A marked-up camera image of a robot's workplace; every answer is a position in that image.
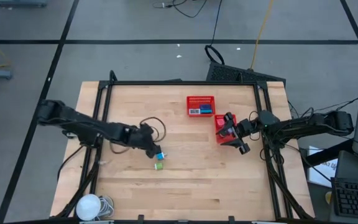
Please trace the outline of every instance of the white cable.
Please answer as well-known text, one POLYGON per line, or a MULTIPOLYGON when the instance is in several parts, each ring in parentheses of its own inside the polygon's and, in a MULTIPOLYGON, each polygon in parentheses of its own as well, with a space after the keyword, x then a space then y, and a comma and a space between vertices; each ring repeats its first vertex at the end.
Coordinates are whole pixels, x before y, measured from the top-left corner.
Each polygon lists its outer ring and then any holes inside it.
POLYGON ((112 210, 112 214, 111 214, 111 215, 113 215, 113 214, 114 214, 114 209, 113 209, 113 207, 109 204, 109 202, 108 202, 104 197, 101 197, 101 198, 100 198, 100 201, 103 202, 103 207, 100 209, 99 214, 100 214, 100 213, 105 213, 105 212, 107 212, 107 211, 109 210, 109 208, 110 208, 110 209, 112 210))

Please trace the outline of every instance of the label on basket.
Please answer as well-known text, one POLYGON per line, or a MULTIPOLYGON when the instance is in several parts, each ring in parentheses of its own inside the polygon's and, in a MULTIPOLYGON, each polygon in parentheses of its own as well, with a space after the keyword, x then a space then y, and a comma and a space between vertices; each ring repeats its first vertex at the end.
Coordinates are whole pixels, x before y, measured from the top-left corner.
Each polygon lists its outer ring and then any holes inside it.
POLYGON ((200 109, 190 109, 189 114, 201 114, 201 110, 200 109))

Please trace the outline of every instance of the small cube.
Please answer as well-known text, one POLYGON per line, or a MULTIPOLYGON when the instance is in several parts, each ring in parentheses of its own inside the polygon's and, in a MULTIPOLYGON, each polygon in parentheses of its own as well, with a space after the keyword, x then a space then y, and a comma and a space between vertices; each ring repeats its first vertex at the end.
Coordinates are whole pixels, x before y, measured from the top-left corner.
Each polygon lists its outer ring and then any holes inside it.
POLYGON ((162 170, 162 169, 163 169, 162 163, 161 163, 161 162, 158 162, 158 163, 154 164, 154 168, 155 168, 156 170, 162 170))
POLYGON ((164 157, 165 157, 165 155, 164 155, 164 153, 162 153, 162 152, 157 154, 157 159, 158 159, 158 160, 163 160, 164 157))
POLYGON ((223 119, 217 119, 216 123, 219 125, 219 127, 224 126, 224 120, 223 119))
POLYGON ((200 105, 200 110, 211 110, 212 111, 212 106, 211 105, 200 105))
POLYGON ((201 110, 200 112, 201 114, 208 114, 208 113, 212 113, 212 110, 201 110))

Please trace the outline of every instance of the white round object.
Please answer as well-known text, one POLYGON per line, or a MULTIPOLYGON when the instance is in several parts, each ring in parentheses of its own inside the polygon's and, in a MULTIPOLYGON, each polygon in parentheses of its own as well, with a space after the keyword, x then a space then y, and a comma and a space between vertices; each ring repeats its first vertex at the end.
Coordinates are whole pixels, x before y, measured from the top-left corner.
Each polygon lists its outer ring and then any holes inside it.
POLYGON ((101 204, 98 196, 88 194, 82 197, 76 207, 78 218, 84 221, 93 220, 100 212, 101 204))

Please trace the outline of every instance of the blue block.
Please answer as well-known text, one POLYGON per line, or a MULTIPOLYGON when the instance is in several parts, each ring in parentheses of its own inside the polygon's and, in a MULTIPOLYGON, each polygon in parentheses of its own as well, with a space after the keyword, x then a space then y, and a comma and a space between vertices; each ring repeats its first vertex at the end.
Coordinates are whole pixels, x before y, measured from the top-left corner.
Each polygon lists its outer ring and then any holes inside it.
POLYGON ((201 113, 202 113, 202 114, 205 114, 205 113, 212 113, 212 110, 201 110, 201 113))
POLYGON ((157 156, 157 160, 163 160, 164 157, 165 157, 165 156, 164 156, 164 153, 162 153, 162 152, 161 152, 161 153, 158 153, 156 156, 157 156))
POLYGON ((212 110, 211 105, 200 105, 200 110, 212 110))

